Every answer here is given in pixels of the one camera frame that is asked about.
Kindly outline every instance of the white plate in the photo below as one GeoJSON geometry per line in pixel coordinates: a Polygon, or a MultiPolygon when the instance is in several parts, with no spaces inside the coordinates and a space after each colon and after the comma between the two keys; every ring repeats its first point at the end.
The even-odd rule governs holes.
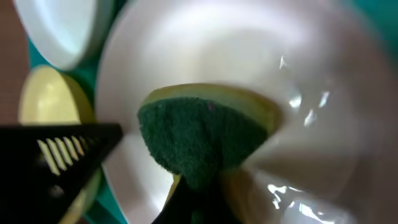
{"type": "MultiPolygon", "coordinates": [[[[119,122],[126,133],[104,170],[127,220],[151,222],[172,183],[141,138],[139,104],[156,88],[196,82],[248,88],[285,114],[284,125],[242,165],[250,181],[237,175],[226,186],[229,197],[244,205],[239,212],[248,223],[279,220],[288,211],[278,205],[270,215],[258,206],[272,205],[275,193],[271,187],[269,196],[273,183],[264,185],[265,173],[342,204],[360,223],[387,217],[379,207],[391,196],[374,196],[386,188],[376,180],[396,179],[387,174],[398,168],[392,162],[398,158],[396,82],[378,44],[351,12],[334,1],[312,0],[128,4],[106,43],[96,94],[98,119],[119,122]]],[[[292,195],[285,207],[302,196],[292,195]]]]}
{"type": "Polygon", "coordinates": [[[37,50],[62,70],[98,53],[115,7],[109,0],[14,0],[14,4],[37,50]]]}

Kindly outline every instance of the yellow plate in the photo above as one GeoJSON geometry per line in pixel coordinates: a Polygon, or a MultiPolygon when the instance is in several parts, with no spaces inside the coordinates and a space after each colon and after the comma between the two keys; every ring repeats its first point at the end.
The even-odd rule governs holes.
{"type": "MultiPolygon", "coordinates": [[[[40,66],[31,71],[22,89],[19,102],[19,122],[30,124],[80,124],[93,123],[93,109],[72,78],[51,67],[40,66]]],[[[75,223],[95,199],[101,180],[98,170],[81,190],[60,223],[75,223]]]]}

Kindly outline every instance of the green scouring pad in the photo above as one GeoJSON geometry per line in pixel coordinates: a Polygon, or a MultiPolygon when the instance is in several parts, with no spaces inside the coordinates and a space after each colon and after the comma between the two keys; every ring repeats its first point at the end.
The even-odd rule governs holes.
{"type": "Polygon", "coordinates": [[[138,113],[151,156],[169,172],[182,174],[189,188],[206,198],[191,223],[212,223],[210,210],[224,209],[211,207],[220,204],[212,200],[223,200],[221,193],[209,195],[218,192],[218,174],[252,154],[275,131],[279,116],[275,104],[255,93],[210,84],[153,91],[138,113]]]}

